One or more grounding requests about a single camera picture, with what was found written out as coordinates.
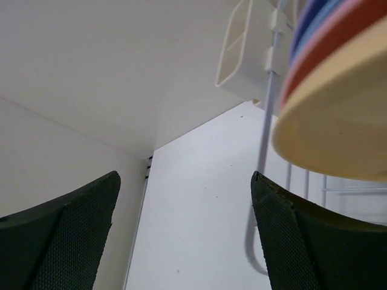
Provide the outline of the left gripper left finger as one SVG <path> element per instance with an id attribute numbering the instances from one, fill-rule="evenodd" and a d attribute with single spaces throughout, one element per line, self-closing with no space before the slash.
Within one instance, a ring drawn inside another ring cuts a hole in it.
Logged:
<path id="1" fill-rule="evenodd" d="M 1 218 L 1 289 L 92 289 L 121 178 L 112 171 Z"/>

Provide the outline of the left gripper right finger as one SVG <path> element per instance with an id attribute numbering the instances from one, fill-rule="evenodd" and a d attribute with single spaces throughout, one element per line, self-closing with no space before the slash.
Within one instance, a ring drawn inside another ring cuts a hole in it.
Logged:
<path id="1" fill-rule="evenodd" d="M 255 172 L 252 205 L 272 289 L 386 289 L 386 227 L 314 204 Z"/>

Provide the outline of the orange plate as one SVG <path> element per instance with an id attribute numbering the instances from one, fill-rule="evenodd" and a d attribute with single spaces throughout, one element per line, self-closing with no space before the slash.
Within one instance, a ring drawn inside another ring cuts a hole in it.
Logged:
<path id="1" fill-rule="evenodd" d="M 331 54 L 293 91 L 272 132 L 296 166 L 386 181 L 386 19 Z"/>

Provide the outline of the pink plate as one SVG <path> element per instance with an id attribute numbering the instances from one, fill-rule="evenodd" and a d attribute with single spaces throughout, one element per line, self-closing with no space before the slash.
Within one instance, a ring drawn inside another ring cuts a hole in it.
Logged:
<path id="1" fill-rule="evenodd" d="M 345 1 L 317 29 L 290 66 L 281 92 L 281 108 L 312 70 L 385 16 L 386 1 Z"/>

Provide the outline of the purple plate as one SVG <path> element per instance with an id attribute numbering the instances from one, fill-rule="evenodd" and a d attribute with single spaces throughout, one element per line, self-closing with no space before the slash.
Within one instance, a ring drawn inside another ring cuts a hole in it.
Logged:
<path id="1" fill-rule="evenodd" d="M 289 64 L 294 61 L 296 48 L 301 40 L 301 37 L 306 32 L 315 16 L 320 12 L 322 7 L 327 3 L 325 0 L 311 0 L 304 5 L 301 15 L 293 33 L 293 40 L 290 47 Z"/>

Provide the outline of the blue plate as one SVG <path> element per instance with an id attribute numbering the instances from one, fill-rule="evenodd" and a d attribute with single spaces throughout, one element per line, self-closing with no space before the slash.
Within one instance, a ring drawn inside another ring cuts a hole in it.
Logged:
<path id="1" fill-rule="evenodd" d="M 320 12 L 315 16 L 315 18 L 312 20 L 311 24 L 308 26 L 306 32 L 301 37 L 301 40 L 296 48 L 296 55 L 294 58 L 294 61 L 296 60 L 297 56 L 300 54 L 303 47 L 306 45 L 308 40 L 312 37 L 312 35 L 317 31 L 317 29 L 328 19 L 331 14 L 333 14 L 345 1 L 341 0 L 329 0 L 327 3 L 322 7 Z"/>

